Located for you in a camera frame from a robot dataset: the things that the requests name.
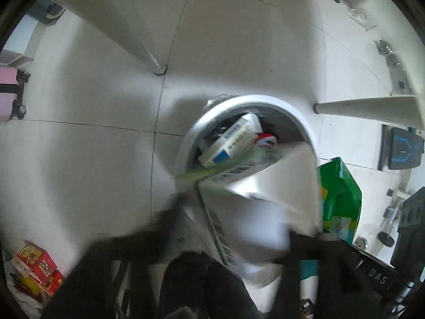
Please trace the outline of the green blue snack bag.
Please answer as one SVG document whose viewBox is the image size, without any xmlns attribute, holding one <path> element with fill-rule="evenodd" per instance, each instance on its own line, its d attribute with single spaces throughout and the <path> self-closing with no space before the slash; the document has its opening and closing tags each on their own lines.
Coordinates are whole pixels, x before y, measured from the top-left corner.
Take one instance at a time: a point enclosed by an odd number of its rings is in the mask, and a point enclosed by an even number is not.
<svg viewBox="0 0 425 319">
<path fill-rule="evenodd" d="M 362 192 L 341 158 L 319 166 L 323 228 L 352 244 L 362 208 Z"/>
</svg>

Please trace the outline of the green white carton box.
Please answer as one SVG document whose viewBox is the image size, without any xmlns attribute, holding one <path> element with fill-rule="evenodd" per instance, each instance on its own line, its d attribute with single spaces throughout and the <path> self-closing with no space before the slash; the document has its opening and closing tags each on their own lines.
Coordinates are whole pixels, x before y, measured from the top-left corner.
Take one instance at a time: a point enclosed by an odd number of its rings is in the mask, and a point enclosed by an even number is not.
<svg viewBox="0 0 425 319">
<path fill-rule="evenodd" d="M 176 176 L 195 196 L 219 259 L 258 287 L 280 275 L 290 232 L 321 230 L 317 158 L 306 142 L 253 146 L 208 169 Z"/>
</svg>

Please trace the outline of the red white snack wrapper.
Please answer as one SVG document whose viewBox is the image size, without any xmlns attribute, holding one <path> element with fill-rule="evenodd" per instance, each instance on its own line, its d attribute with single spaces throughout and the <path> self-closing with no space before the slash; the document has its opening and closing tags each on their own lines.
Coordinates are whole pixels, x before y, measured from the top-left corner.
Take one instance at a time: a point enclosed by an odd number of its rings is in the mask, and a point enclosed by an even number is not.
<svg viewBox="0 0 425 319">
<path fill-rule="evenodd" d="M 254 140 L 255 145 L 261 146 L 261 147 L 273 147 L 277 142 L 277 138 L 269 133 L 263 133 L 259 135 L 256 140 Z"/>
</svg>

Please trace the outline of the white blue medicine box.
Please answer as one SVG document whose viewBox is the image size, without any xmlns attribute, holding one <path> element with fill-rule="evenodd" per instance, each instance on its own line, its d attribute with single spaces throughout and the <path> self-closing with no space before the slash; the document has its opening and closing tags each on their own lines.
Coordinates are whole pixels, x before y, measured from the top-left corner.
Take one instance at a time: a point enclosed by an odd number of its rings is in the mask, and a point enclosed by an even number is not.
<svg viewBox="0 0 425 319">
<path fill-rule="evenodd" d="M 234 122 L 205 152 L 198 161 L 205 168 L 245 152 L 263 133 L 259 118 L 247 113 Z"/>
</svg>

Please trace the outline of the white trash bin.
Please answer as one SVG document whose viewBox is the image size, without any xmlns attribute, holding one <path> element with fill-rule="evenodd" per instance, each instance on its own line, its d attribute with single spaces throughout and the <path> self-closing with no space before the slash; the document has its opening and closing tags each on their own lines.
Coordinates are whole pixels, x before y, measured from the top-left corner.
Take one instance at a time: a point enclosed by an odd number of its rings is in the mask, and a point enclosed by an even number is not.
<svg viewBox="0 0 425 319">
<path fill-rule="evenodd" d="M 176 188 L 181 191 L 188 186 L 188 174 L 226 162 L 267 138 L 279 144 L 306 142 L 316 148 L 308 120 L 282 99 L 247 94 L 210 100 L 181 142 L 175 162 Z"/>
</svg>

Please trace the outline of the red snack boxes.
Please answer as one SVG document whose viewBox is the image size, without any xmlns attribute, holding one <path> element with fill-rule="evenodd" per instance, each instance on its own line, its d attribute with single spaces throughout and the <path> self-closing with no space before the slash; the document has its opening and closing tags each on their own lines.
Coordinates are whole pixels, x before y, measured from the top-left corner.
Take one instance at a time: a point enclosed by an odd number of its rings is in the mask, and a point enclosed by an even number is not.
<svg viewBox="0 0 425 319">
<path fill-rule="evenodd" d="M 65 281 L 50 254 L 30 242 L 26 242 L 25 247 L 11 259 L 11 265 L 49 297 L 54 296 Z"/>
</svg>

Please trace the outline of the black trouser legs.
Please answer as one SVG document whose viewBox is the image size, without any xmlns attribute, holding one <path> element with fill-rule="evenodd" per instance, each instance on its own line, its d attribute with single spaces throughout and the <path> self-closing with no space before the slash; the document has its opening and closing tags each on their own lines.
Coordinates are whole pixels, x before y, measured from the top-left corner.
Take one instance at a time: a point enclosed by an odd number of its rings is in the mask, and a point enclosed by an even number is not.
<svg viewBox="0 0 425 319">
<path fill-rule="evenodd" d="M 261 318 L 244 282 L 205 253 L 184 252 L 166 267 L 158 318 Z"/>
</svg>

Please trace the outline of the black blue exercise bench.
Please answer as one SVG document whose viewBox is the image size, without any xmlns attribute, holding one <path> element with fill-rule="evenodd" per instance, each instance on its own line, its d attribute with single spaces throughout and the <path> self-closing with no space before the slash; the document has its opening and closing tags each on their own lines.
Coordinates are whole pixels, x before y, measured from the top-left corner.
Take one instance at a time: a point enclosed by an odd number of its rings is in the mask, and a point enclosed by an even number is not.
<svg viewBox="0 0 425 319">
<path fill-rule="evenodd" d="M 411 130 L 382 125 L 381 149 L 377 169 L 414 169 L 421 165 L 424 138 Z"/>
</svg>

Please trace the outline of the white table leg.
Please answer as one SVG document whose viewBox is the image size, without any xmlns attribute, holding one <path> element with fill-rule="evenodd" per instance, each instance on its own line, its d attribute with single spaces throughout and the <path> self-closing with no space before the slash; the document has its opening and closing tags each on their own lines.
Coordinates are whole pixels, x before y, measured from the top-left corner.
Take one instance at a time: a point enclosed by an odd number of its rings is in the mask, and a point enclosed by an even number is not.
<svg viewBox="0 0 425 319">
<path fill-rule="evenodd" d="M 149 30 L 131 0 L 59 0 L 158 76 L 166 64 L 154 53 Z"/>
<path fill-rule="evenodd" d="M 355 117 L 424 130 L 424 117 L 421 115 L 415 96 L 402 95 L 316 103 L 313 110 L 319 115 Z"/>
</svg>

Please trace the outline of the pink suitcase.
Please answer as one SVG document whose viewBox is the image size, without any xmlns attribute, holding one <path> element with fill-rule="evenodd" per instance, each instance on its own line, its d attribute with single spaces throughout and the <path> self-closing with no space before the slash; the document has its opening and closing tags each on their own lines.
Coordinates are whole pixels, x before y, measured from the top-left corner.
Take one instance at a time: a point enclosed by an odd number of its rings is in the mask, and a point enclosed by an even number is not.
<svg viewBox="0 0 425 319">
<path fill-rule="evenodd" d="M 12 118 L 22 120 L 27 114 L 23 105 L 24 85 L 31 74 L 11 66 L 1 66 L 1 123 Z"/>
</svg>

